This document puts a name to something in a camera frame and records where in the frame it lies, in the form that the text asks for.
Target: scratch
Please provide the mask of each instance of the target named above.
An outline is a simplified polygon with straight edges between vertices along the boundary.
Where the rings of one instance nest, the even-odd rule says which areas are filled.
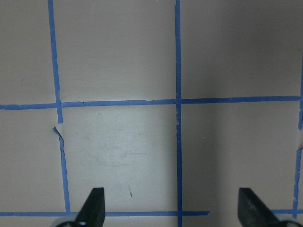
[[[133,194],[132,194],[132,190],[131,190],[131,187],[128,185],[128,189],[129,189],[129,194],[130,194],[130,196],[132,197],[133,196]]]

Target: vertical blue tape strip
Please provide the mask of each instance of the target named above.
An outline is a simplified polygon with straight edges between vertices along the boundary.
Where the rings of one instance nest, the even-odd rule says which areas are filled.
[[[303,125],[303,53],[302,53],[302,68],[301,68],[301,93],[300,93],[300,112],[299,112],[299,130],[302,130]]]
[[[181,94],[181,24],[180,0],[175,5],[176,34],[176,111],[177,111],[177,194],[178,212],[183,210],[182,201],[182,94]],[[178,227],[183,226],[183,217],[178,215]]]
[[[55,22],[53,17],[53,0],[48,0],[48,16],[49,16],[49,27],[51,36],[51,48],[52,48],[52,62],[53,62],[53,80],[55,86],[58,123],[63,123],[62,106],[60,99],[60,84],[59,84],[59,71],[57,62],[57,45],[56,45],[56,33],[55,33]]]
[[[297,151],[296,162],[295,162],[293,218],[297,218],[297,214],[298,214],[301,155],[302,155],[302,148]]]
[[[65,152],[64,152],[64,140],[63,140],[61,134],[59,133],[59,131],[56,129],[56,127],[53,128],[53,131],[59,137],[65,211],[66,211],[66,213],[70,213],[71,207],[70,207],[70,195],[68,192],[67,169],[66,169],[66,159],[65,159]]]

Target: black object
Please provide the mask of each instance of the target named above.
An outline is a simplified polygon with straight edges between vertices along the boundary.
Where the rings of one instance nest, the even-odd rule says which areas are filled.
[[[105,218],[104,188],[93,188],[74,221],[57,227],[102,227]]]
[[[239,189],[238,218],[243,227],[303,227],[295,221],[279,221],[250,188]]]

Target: stain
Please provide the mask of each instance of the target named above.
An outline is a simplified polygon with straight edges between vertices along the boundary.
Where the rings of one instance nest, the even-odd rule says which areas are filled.
[[[133,194],[132,194],[132,190],[131,190],[131,187],[128,185],[128,189],[129,189],[129,194],[130,194],[130,196],[132,197],[133,196]]]

